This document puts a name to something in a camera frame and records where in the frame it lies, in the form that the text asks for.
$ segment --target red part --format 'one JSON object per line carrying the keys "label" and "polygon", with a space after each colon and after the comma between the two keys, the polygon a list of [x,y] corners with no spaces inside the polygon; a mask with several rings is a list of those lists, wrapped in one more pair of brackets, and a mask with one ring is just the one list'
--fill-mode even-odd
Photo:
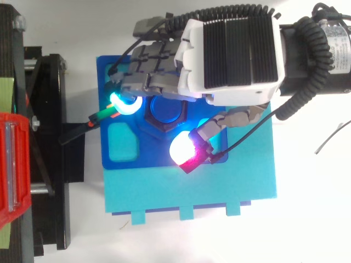
{"label": "red part", "polygon": [[[16,196],[18,205],[13,212],[8,207],[5,123],[16,123]],[[31,206],[31,181],[29,166],[29,120],[21,115],[0,113],[0,229],[12,222]]]}

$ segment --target metal rod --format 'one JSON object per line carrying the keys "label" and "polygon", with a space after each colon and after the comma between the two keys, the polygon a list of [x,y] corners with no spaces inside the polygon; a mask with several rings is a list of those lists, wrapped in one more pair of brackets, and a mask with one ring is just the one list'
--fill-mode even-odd
{"label": "metal rod", "polygon": [[43,182],[36,182],[31,184],[32,195],[43,194],[43,193],[49,193],[46,185]]}
{"label": "metal rod", "polygon": [[36,63],[37,63],[36,59],[26,59],[24,61],[24,70],[25,71],[32,71],[32,70],[34,70]]}

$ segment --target blue plastic board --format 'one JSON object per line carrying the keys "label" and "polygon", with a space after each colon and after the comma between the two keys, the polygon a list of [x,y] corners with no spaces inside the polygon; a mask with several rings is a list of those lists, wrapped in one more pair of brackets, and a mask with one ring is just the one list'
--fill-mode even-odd
{"label": "blue plastic board", "polygon": [[[118,56],[101,56],[97,59],[100,109],[106,108],[110,102],[104,94],[104,85],[109,80],[107,71]],[[118,66],[119,72],[128,70],[128,60]],[[182,130],[192,130],[225,107],[215,107],[206,103],[205,99],[188,103],[188,114],[184,124],[164,133],[145,121],[146,100],[135,114],[108,118],[101,123],[101,149],[103,167],[108,170],[174,166],[169,155],[172,140]],[[182,110],[181,102],[163,97],[155,97],[151,102],[151,112],[161,122],[177,119]],[[225,150],[227,131],[224,130],[211,139],[216,151]],[[219,163],[225,162],[228,155]]]}
{"label": "blue plastic board", "polygon": [[[116,61],[115,56],[109,58],[108,64]],[[98,70],[98,76],[103,76],[103,79],[104,74]],[[105,107],[101,96],[100,107]],[[252,127],[228,129],[228,145],[235,143]],[[103,140],[112,139],[108,129],[107,126],[101,126],[103,156],[106,154]],[[114,132],[114,136],[127,136],[123,134],[123,129],[110,132]],[[109,150],[108,154],[124,150],[128,151],[125,147],[117,148]],[[179,210],[180,219],[191,219],[191,207],[201,206],[225,206],[227,215],[239,215],[240,201],[276,197],[271,120],[229,152],[228,160],[224,163],[202,164],[190,174],[185,174],[176,166],[119,170],[105,168],[104,182],[106,212],[131,213],[132,224],[143,224],[147,211],[167,209]]]}

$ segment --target black metal frame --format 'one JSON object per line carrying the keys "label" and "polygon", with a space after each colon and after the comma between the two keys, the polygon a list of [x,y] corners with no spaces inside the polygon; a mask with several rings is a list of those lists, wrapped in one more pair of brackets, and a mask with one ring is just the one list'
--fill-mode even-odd
{"label": "black metal frame", "polygon": [[[40,47],[24,48],[22,32],[13,28],[18,15],[11,5],[0,4],[0,77],[15,80],[12,111],[41,122],[30,134],[31,182],[43,182],[48,193],[32,195],[31,208],[12,222],[10,249],[0,250],[1,263],[33,262],[43,255],[44,244],[56,244],[58,250],[69,246],[68,184],[84,179],[85,137],[65,146],[58,142],[61,134],[80,125],[66,123],[63,59],[41,56]],[[25,72],[27,56],[37,63]]]}

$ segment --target robotic hand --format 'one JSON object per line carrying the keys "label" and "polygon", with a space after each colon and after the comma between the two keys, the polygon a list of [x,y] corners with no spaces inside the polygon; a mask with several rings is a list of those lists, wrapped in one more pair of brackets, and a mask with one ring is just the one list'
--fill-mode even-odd
{"label": "robotic hand", "polygon": [[[236,106],[186,136],[179,134],[190,143],[188,159],[176,161],[171,145],[171,157],[187,173],[207,159],[215,163],[271,116],[286,120],[316,94],[351,92],[351,27],[344,22],[351,16],[322,3],[314,7],[312,18],[293,25],[279,25],[280,16],[267,6],[248,4],[139,21],[133,32],[139,39],[108,72],[106,96],[122,114],[113,101],[133,105],[148,96],[188,103],[205,98],[214,106]],[[153,42],[136,47],[142,41]],[[117,66],[131,51],[128,72],[121,74]],[[213,155],[209,139],[227,127],[258,122],[278,89],[292,97],[237,143]],[[94,128],[100,119],[90,121]]]}

